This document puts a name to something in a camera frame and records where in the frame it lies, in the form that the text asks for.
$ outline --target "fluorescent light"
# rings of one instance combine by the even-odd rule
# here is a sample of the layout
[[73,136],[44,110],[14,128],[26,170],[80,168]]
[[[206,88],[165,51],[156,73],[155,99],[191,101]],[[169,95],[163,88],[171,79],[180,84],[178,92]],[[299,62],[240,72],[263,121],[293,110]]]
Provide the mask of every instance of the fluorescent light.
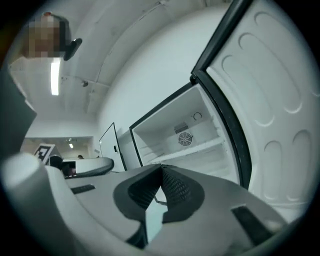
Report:
[[55,58],[51,63],[51,94],[59,95],[59,68],[60,59]]

